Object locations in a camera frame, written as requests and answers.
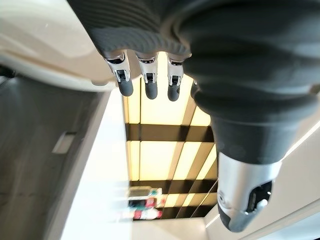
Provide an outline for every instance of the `black fingertip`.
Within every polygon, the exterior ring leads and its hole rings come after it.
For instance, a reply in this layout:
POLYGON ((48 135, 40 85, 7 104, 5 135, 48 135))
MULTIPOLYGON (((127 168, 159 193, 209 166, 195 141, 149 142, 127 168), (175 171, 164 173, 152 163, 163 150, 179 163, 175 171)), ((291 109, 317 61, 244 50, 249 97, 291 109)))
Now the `black fingertip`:
POLYGON ((223 225, 230 231, 229 223, 231 221, 230 217, 225 214, 225 212, 221 209, 219 203, 218 203, 218 212, 220 214, 220 219, 223 225))
POLYGON ((198 91, 198 89, 199 89, 198 85, 196 85, 195 83, 192 83, 190 95, 193 99, 195 99, 195 95, 196 95, 196 92, 198 91))
POLYGON ((131 96, 134 92, 134 86, 132 85, 131 80, 118 82, 118 86, 120 89, 120 93, 125 97, 131 96))
POLYGON ((178 100, 180 94, 180 86, 172 85, 168 86, 168 98, 171 102, 175 102, 178 100))
POLYGON ((157 82, 153 83, 152 81, 149 81, 148 83, 145 83, 145 94, 148 99, 155 99, 158 95, 157 82))

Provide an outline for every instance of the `robotic arm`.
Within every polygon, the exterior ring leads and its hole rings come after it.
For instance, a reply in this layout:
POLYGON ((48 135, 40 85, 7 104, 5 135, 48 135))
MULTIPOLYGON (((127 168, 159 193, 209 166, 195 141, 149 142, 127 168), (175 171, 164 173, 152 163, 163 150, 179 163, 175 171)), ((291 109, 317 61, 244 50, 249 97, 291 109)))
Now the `robotic arm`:
POLYGON ((133 92, 126 49, 136 52, 150 99, 159 51, 168 56, 171 101, 184 71, 194 78, 191 96, 211 116, 218 152, 220 218, 242 231, 268 204, 299 122, 316 109, 309 92, 320 83, 320 2, 68 2, 124 96, 133 92))

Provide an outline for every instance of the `ceiling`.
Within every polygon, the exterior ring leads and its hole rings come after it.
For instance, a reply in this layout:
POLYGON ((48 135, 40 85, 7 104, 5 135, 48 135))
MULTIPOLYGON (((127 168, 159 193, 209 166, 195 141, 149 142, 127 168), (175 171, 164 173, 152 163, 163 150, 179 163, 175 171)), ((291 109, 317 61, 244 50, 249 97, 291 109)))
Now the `ceiling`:
POLYGON ((147 98, 141 79, 123 98, 131 186, 162 188, 162 219, 204 217, 217 203, 218 163, 210 116, 190 97, 183 76, 180 96, 167 97, 167 56, 158 56, 158 95, 147 98))

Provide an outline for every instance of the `rectangular light fixture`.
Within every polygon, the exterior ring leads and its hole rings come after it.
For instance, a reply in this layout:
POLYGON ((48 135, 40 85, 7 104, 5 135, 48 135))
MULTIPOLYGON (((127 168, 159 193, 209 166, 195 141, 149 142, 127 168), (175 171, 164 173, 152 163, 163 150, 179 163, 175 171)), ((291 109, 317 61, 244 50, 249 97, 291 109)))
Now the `rectangular light fixture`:
POLYGON ((139 168, 140 168, 140 141, 130 142, 130 175, 131 181, 139 180, 139 168))
POLYGON ((124 123, 129 123, 129 109, 128 109, 128 97, 123 96, 122 97, 122 103, 123 103, 123 115, 124 115, 124 123))
POLYGON ((185 200, 184 200, 184 202, 182 204, 182 207, 188 207, 190 202, 191 202, 191 200, 194 198, 194 196, 195 196, 195 193, 189 193, 186 196, 186 198, 185 198, 185 200))
POLYGON ((140 123, 140 84, 140 79, 132 81, 133 93, 126 99, 130 124, 140 123))
POLYGON ((172 208, 176 205, 179 194, 168 194, 165 200, 165 208, 172 208))
POLYGON ((131 177, 131 150, 130 150, 130 142, 131 141, 126 141, 125 143, 125 149, 126 149, 126 163, 127 163, 127 170, 128 170, 128 177, 129 180, 132 180, 131 177))
POLYGON ((183 75, 180 85, 180 95, 177 101, 168 99, 168 60, 165 52, 158 55, 156 99, 150 100, 146 96, 145 82, 141 82, 141 123, 158 125, 181 125, 190 96, 193 79, 183 75))
POLYGON ((193 198, 192 201, 189 203, 189 206, 199 206, 201 205, 204 200, 206 199, 207 195, 209 195, 209 193, 196 193, 193 198))
POLYGON ((167 180, 176 141, 142 141, 140 180, 167 180))
POLYGON ((184 180, 188 176, 192 163, 201 145, 199 141, 187 141, 184 143, 179 162, 176 166, 173 180, 184 180))
POLYGON ((217 150, 216 150, 216 145, 213 145, 208 157, 206 158, 198 176, 196 177, 197 180, 203 180, 211 166, 214 164, 215 160, 217 158, 217 150))
POLYGON ((198 106, 195 108, 191 126, 209 126, 211 122, 210 115, 202 111, 198 106))

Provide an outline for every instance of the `gray wall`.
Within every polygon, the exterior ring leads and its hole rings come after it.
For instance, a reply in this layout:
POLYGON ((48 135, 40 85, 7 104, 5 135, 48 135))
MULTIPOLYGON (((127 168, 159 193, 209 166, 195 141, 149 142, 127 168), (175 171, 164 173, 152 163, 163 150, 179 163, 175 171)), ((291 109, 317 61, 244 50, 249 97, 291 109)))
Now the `gray wall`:
POLYGON ((99 100, 23 77, 0 84, 1 240, 43 239, 99 100), (68 153, 52 153, 66 131, 68 153))

